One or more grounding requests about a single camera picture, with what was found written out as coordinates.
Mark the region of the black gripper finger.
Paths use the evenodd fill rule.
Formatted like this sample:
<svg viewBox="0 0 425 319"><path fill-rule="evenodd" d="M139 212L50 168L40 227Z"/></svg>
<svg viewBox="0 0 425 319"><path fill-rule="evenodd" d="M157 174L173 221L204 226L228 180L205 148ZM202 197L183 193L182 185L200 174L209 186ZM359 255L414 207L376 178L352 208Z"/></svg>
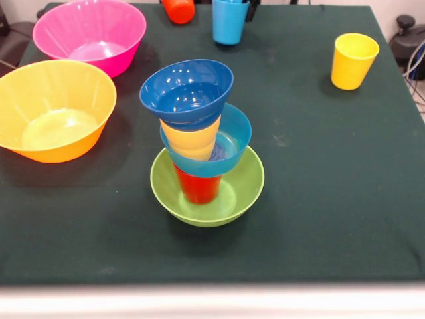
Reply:
<svg viewBox="0 0 425 319"><path fill-rule="evenodd" d="M258 0L249 0L245 2L249 2L250 4L245 18L245 22L249 23L253 20L254 14L258 6Z"/></svg>

